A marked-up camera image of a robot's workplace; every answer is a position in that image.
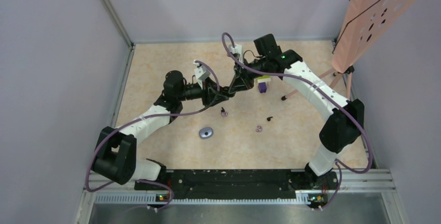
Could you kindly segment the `glossy black charging case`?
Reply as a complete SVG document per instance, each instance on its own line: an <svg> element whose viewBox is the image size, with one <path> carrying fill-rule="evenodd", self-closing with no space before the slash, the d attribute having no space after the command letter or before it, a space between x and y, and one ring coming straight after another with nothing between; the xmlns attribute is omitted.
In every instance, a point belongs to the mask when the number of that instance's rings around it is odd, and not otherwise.
<svg viewBox="0 0 441 224"><path fill-rule="evenodd" d="M231 88L225 88L225 94L227 94L228 97L233 97L236 94L236 92Z"/></svg>

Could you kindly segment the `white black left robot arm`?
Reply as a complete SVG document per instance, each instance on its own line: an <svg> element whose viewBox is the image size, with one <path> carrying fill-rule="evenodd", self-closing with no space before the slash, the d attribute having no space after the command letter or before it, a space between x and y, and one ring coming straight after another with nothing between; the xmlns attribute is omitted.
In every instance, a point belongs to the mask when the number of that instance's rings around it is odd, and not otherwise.
<svg viewBox="0 0 441 224"><path fill-rule="evenodd" d="M167 176L161 172L162 164L139 159L138 146L155 131L181 116L183 101L201 99L207 109L231 96L228 86L218 85L207 73L201 80L187 84L181 72L168 72L161 95L145 113L118 128L108 126L101 131L91 170L120 185L146 179L152 188L163 188Z"/></svg>

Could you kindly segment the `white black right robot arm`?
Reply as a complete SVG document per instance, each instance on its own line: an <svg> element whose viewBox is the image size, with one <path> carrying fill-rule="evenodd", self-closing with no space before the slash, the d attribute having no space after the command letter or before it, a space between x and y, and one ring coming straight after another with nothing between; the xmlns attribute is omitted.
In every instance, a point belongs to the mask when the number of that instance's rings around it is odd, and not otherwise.
<svg viewBox="0 0 441 224"><path fill-rule="evenodd" d="M254 41L260 59L245 63L244 52L235 57L236 45L226 44L222 34L222 44L227 53L245 75L256 78L260 75L277 76L293 86L320 113L325 124L319 133L319 146L316 154L305 166L305 182L312 189L320 188L333 169L339 154L353 144L363 134L364 104L360 100L350 101L335 92L307 66L303 58L289 49L282 51L273 34L264 35Z"/></svg>

